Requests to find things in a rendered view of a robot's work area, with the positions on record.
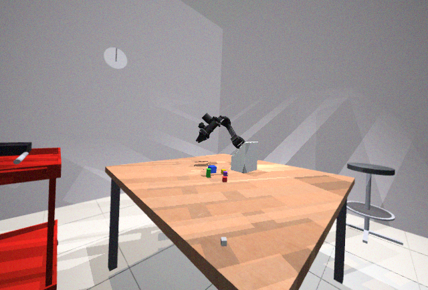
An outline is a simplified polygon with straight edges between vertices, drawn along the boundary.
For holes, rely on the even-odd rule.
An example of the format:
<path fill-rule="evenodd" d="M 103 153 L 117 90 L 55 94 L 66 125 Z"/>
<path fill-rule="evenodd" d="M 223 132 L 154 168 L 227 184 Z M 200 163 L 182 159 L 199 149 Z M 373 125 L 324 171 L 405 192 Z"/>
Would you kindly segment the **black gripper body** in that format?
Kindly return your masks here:
<path fill-rule="evenodd" d="M 199 130 L 207 139 L 209 139 L 209 135 L 210 135 L 210 133 L 212 133 L 213 131 L 214 131 L 214 129 L 210 126 L 210 125 L 208 125 L 207 127 L 206 127 L 206 129 L 204 130 L 203 128 L 201 128 L 200 130 Z"/>

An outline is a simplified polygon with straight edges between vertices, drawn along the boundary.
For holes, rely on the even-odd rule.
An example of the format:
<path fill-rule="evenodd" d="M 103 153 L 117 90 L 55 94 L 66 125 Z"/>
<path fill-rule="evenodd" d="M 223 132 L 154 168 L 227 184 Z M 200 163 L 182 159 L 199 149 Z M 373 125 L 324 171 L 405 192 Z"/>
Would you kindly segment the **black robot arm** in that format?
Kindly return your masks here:
<path fill-rule="evenodd" d="M 221 127 L 220 124 L 222 126 L 225 126 L 228 132 L 230 133 L 232 137 L 231 141 L 233 142 L 233 145 L 236 148 L 240 148 L 245 143 L 245 140 L 242 137 L 238 136 L 233 130 L 233 128 L 231 127 L 231 121 L 228 117 L 226 116 L 219 116 L 218 118 L 216 116 L 211 117 L 208 113 L 206 113 L 202 117 L 202 119 L 204 119 L 204 121 L 206 121 L 206 123 L 208 123 L 213 129 L 216 129 L 217 126 Z M 222 121 L 222 119 L 224 120 Z M 203 128 L 205 130 L 207 126 L 208 125 L 205 126 L 204 123 L 201 122 L 198 127 Z"/>

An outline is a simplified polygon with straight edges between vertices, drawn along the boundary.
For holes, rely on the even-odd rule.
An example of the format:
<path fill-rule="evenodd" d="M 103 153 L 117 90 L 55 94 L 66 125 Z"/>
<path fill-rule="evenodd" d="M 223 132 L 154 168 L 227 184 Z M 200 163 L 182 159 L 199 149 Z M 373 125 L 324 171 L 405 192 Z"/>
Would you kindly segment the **blue block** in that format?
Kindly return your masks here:
<path fill-rule="evenodd" d="M 211 169 L 211 174 L 212 173 L 217 173 L 217 167 L 216 166 L 212 165 L 212 166 L 208 166 L 208 168 Z"/>

